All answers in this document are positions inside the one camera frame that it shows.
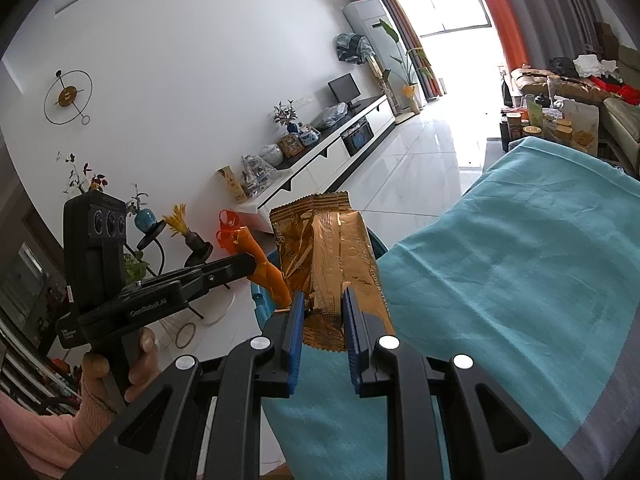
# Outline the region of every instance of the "orange curtain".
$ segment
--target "orange curtain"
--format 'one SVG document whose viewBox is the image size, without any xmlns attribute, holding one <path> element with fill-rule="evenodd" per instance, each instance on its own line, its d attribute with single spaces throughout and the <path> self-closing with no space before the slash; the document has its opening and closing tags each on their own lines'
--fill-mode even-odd
<svg viewBox="0 0 640 480">
<path fill-rule="evenodd" d="M 509 70 L 529 63 L 529 55 L 522 39 L 520 25 L 509 0 L 485 0 L 494 20 L 498 37 L 504 50 L 504 58 Z"/>
</svg>

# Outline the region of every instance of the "human hand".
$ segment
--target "human hand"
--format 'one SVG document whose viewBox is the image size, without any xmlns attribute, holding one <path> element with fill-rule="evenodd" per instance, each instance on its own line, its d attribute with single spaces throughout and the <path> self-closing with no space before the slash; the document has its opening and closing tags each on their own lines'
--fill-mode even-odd
<svg viewBox="0 0 640 480">
<path fill-rule="evenodd" d="M 151 383 L 160 373 L 158 367 L 158 346 L 156 346 L 156 334 L 144 327 L 140 332 L 140 348 L 143 354 L 140 359 L 133 365 L 129 371 L 129 382 L 131 386 L 124 394 L 124 400 L 133 402 L 139 396 L 149 383 Z M 82 376 L 84 377 L 84 386 L 91 394 L 98 397 L 107 406 L 114 409 L 111 405 L 107 390 L 104 387 L 102 379 L 109 373 L 109 362 L 107 359 L 98 354 L 87 353 L 82 359 Z"/>
</svg>

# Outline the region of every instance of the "gray curtain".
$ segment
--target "gray curtain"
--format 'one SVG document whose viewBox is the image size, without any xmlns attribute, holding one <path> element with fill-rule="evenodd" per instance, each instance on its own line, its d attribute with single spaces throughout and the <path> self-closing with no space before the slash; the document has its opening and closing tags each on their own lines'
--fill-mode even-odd
<svg viewBox="0 0 640 480">
<path fill-rule="evenodd" d="M 532 67 L 553 57 L 575 59 L 585 45 L 598 45 L 593 22 L 601 20 L 595 0 L 510 0 Z"/>
</svg>

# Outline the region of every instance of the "red cloth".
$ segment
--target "red cloth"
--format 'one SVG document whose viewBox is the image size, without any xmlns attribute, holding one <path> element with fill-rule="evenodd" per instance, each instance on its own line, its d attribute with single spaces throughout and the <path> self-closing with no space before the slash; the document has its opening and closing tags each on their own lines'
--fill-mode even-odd
<svg viewBox="0 0 640 480">
<path fill-rule="evenodd" d="M 593 81 L 597 86 L 599 86 L 603 90 L 606 90 L 607 92 L 620 95 L 620 97 L 622 97 L 625 102 L 629 103 L 630 105 L 640 105 L 640 90 L 633 88 L 632 86 L 610 85 L 596 76 L 591 76 L 591 81 Z"/>
<path fill-rule="evenodd" d="M 620 90 L 618 90 L 618 94 L 620 94 L 630 105 L 640 105 L 640 90 L 629 85 L 624 85 Z"/>
<path fill-rule="evenodd" d="M 602 88 L 603 90 L 606 90 L 607 92 L 610 92 L 612 94 L 617 94 L 618 90 L 620 90 L 622 88 L 622 86 L 620 85 L 610 85 L 609 83 L 605 83 L 602 79 L 600 79 L 599 77 L 596 77 L 594 75 L 592 75 L 590 77 L 591 81 L 593 81 L 597 86 L 599 86 L 600 88 Z"/>
</svg>

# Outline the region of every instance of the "snack wrapper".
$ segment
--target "snack wrapper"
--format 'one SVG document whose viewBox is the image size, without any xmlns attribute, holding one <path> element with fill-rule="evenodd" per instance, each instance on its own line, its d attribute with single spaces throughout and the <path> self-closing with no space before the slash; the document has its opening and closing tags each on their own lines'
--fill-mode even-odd
<svg viewBox="0 0 640 480">
<path fill-rule="evenodd" d="M 280 265 L 290 292 L 308 298 L 303 341 L 344 351 L 341 299 L 351 285 L 361 311 L 380 317 L 394 333 L 367 229 L 346 192 L 297 200 L 271 211 Z"/>
</svg>

